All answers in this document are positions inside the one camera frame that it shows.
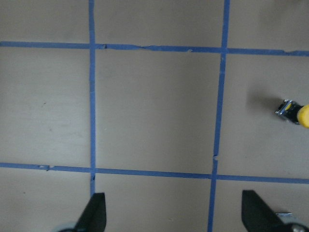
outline blue tape line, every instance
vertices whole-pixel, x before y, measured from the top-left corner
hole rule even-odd
[[[21,164],[21,163],[0,163],[0,168],[34,169],[34,170],[64,171],[64,172],[78,172],[78,173],[90,172],[90,168],[83,168],[83,167],[50,166],[50,165]]]
[[[94,21],[94,0],[89,0],[89,41],[90,41],[90,195],[96,191],[96,38]]]
[[[209,210],[208,210],[208,226],[207,226],[208,232],[212,232],[213,229],[213,217],[214,217],[215,198],[216,198],[216,185],[217,185],[217,172],[218,172],[217,157],[219,156],[219,146],[220,146],[220,132],[221,132],[222,107],[223,107],[224,83],[225,83],[225,65],[226,65],[226,53],[227,53],[228,26],[229,26],[229,9],[230,9],[230,0],[225,0],[224,13],[223,13],[223,26],[222,26],[222,42],[221,42],[222,53],[221,53],[219,85],[218,85],[217,114],[216,114],[215,137],[213,145],[211,192],[210,192]]]
[[[261,177],[261,176],[240,176],[240,175],[217,175],[218,180],[270,182],[286,184],[309,184],[309,179],[281,178],[281,177]]]
[[[65,48],[65,49],[89,49],[88,43],[46,43],[46,42],[11,42],[2,41],[0,47],[29,47],[29,48]],[[192,46],[138,46],[132,44],[95,44],[95,49],[114,50],[149,50],[163,52],[200,52],[200,53],[223,53],[220,47],[192,47]],[[239,55],[265,55],[265,56],[295,56],[309,57],[309,51],[291,51],[276,49],[251,49],[251,48],[227,48],[227,54]]]
[[[208,232],[211,232],[213,228],[213,216],[214,216],[214,206],[215,206],[216,187],[217,187],[217,171],[218,171],[218,161],[215,160],[214,158],[212,167],[212,177],[211,177],[209,209],[208,209],[208,225],[207,225]]]
[[[114,50],[149,50],[149,51],[164,51],[164,52],[208,52],[220,53],[219,47],[190,47],[190,46],[138,46],[133,44],[101,44],[100,49]]]
[[[273,50],[273,49],[228,48],[227,53],[240,54],[240,55],[309,57],[309,51],[286,52],[284,50]]]
[[[89,49],[88,43],[41,43],[41,42],[0,42],[0,47],[67,48]]]
[[[177,177],[177,178],[191,178],[191,179],[211,179],[211,174],[174,173],[174,172],[157,172],[157,171],[126,170],[126,169],[97,168],[96,169],[96,173],[101,173],[101,174],[120,174],[120,175],[143,175],[143,176]]]

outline beige floor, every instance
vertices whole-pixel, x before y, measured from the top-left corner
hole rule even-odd
[[[89,42],[86,0],[0,3],[0,41]],[[231,0],[228,47],[309,50],[308,8]],[[223,9],[223,0],[96,0],[96,43],[220,47]],[[97,50],[96,167],[211,174],[220,62]],[[283,98],[309,103],[308,66],[308,57],[227,54],[219,175],[308,178],[309,130],[273,114]],[[88,49],[0,47],[0,166],[37,165],[0,168],[3,231],[55,232],[85,207],[89,173],[39,165],[90,167],[88,78]],[[309,224],[307,184],[217,180],[214,232],[245,232],[243,189]],[[96,175],[106,232],[206,232],[210,190],[207,178]]]

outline yellow object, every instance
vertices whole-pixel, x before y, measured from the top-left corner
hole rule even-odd
[[[309,105],[305,105],[298,111],[297,119],[300,125],[309,128]]]
[[[291,108],[292,103],[288,104],[288,106],[285,108],[285,110],[288,110]]]

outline floor tile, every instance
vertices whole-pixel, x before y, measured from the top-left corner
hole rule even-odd
[[[308,1],[233,0],[228,47],[309,50]]]
[[[0,162],[89,166],[89,55],[0,49]]]
[[[0,176],[2,231],[54,231],[76,223],[89,201],[89,174],[1,168]]]
[[[97,174],[107,232],[204,232],[210,180]]]
[[[211,173],[218,54],[97,52],[97,166]]]
[[[97,43],[221,46],[223,0],[96,1]]]
[[[241,194],[254,190],[277,213],[290,212],[308,225],[308,185],[218,181],[213,231],[247,232],[241,222]]]
[[[301,57],[227,57],[220,174],[309,177],[309,130],[274,114],[282,99],[309,103],[308,65]]]
[[[85,0],[2,0],[0,21],[0,41],[89,41]]]

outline blue painter's tape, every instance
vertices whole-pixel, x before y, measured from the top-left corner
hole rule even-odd
[[[213,167],[212,167],[211,192],[210,192],[210,199],[209,199],[207,231],[212,231],[212,228],[213,228],[214,206],[215,206],[215,200],[216,200],[217,172],[218,172],[218,161],[214,159]]]
[[[223,12],[222,41],[221,41],[221,47],[223,49],[227,48],[229,15],[230,15],[230,0],[225,0],[224,12]]]
[[[89,49],[88,43],[41,43],[41,42],[0,42],[0,47],[66,48]]]
[[[309,179],[299,179],[299,178],[240,176],[240,175],[217,175],[217,179],[218,180],[235,180],[235,181],[286,183],[286,184],[309,184]]]
[[[132,44],[101,44],[100,49],[114,50],[149,50],[163,52],[204,52],[204,53],[220,53],[219,47],[192,47],[192,46],[138,46]]]
[[[18,168],[18,169],[34,169],[45,171],[64,171],[64,172],[78,172],[89,173],[90,168],[83,167],[68,167],[68,166],[50,166],[40,164],[21,164],[21,163],[0,163],[0,168]]]
[[[208,210],[208,225],[207,225],[208,232],[212,232],[213,229],[213,217],[214,217],[215,198],[216,198],[216,184],[217,184],[217,172],[218,172],[217,157],[219,156],[219,146],[220,146],[220,132],[221,132],[222,107],[223,107],[224,83],[225,83],[225,65],[226,65],[226,53],[227,53],[228,26],[229,26],[229,10],[230,10],[230,0],[225,0],[224,13],[223,13],[222,42],[221,42],[222,53],[220,61],[220,74],[219,74],[218,98],[217,98],[217,114],[216,114],[215,137],[213,145],[211,193],[210,193],[209,210]]]
[[[89,41],[90,41],[90,67],[89,67],[89,91],[90,91],[90,196],[96,192],[96,36],[94,7],[95,1],[89,0]]]
[[[191,179],[211,179],[211,174],[198,173],[174,173],[174,172],[157,172],[157,171],[141,171],[126,169],[105,169],[97,168],[97,173],[101,174],[119,174],[119,175],[143,175],[143,176],[161,176],[161,177],[177,177]]]
[[[227,52],[230,54],[244,54],[244,55],[309,57],[309,51],[286,52],[284,50],[272,50],[272,49],[228,48]]]

